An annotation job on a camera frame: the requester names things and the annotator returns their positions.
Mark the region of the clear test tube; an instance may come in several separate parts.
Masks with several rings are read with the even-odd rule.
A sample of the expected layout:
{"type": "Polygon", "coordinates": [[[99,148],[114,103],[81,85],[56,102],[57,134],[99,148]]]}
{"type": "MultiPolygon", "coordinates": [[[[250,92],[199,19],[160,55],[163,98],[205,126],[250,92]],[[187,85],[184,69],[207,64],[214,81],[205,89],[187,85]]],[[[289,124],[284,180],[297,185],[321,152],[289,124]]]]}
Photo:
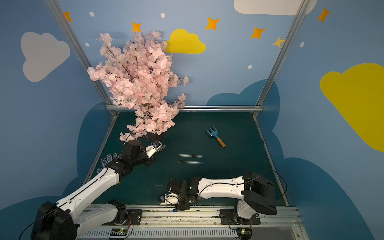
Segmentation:
{"type": "Polygon", "coordinates": [[[199,159],[202,159],[202,158],[200,158],[200,155],[189,155],[189,154],[179,154],[179,157],[182,157],[182,158],[199,158],[199,159]]]}
{"type": "Polygon", "coordinates": [[[178,161],[181,165],[200,165],[199,161],[178,161]]]}
{"type": "Polygon", "coordinates": [[[166,145],[161,145],[157,148],[157,152],[160,152],[161,150],[163,150],[164,148],[166,147],[166,145]]]}

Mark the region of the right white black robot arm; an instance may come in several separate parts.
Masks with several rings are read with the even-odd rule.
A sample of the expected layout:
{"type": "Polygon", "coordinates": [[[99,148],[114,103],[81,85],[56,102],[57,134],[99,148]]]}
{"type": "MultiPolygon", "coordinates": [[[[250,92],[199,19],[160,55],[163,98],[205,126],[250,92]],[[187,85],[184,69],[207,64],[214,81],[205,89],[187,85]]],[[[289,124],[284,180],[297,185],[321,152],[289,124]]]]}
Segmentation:
{"type": "Polygon", "coordinates": [[[239,200],[235,216],[251,219],[256,213],[277,214],[275,185],[253,172],[230,179],[193,178],[189,182],[170,179],[167,194],[160,196],[159,203],[173,205],[177,211],[189,210],[191,203],[211,198],[239,200]]]}

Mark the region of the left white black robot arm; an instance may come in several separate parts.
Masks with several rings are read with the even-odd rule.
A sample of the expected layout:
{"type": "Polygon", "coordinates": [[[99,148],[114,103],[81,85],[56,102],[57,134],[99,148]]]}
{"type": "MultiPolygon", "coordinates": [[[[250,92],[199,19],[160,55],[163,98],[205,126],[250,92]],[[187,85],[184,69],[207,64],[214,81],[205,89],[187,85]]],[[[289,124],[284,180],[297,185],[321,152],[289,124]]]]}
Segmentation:
{"type": "Polygon", "coordinates": [[[141,164],[149,167],[155,155],[164,148],[160,141],[144,147],[139,140],[125,143],[125,149],[89,182],[56,203],[40,206],[36,220],[31,224],[32,240],[75,240],[84,233],[106,223],[124,225],[128,222],[127,208],[111,201],[100,208],[84,210],[106,190],[120,183],[133,168],[141,164]]]}

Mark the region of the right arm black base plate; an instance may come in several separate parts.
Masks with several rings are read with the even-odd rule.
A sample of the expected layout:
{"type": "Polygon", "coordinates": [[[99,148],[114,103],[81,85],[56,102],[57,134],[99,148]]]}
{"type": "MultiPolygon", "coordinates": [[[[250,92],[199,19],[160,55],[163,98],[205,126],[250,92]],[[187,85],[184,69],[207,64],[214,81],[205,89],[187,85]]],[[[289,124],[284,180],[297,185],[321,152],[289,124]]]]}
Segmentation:
{"type": "Polygon", "coordinates": [[[220,209],[219,218],[222,225],[260,225],[259,213],[254,213],[251,218],[240,217],[234,209],[220,209]]]}

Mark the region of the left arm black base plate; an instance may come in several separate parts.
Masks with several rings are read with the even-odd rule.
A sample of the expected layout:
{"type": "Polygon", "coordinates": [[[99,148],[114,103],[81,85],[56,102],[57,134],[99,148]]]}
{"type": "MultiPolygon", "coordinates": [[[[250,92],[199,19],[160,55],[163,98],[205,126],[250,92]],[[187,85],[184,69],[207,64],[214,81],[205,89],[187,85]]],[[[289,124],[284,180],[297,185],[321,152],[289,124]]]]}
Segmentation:
{"type": "Polygon", "coordinates": [[[127,209],[124,214],[118,214],[116,218],[103,226],[138,226],[141,224],[143,210],[141,209],[127,209]]]}

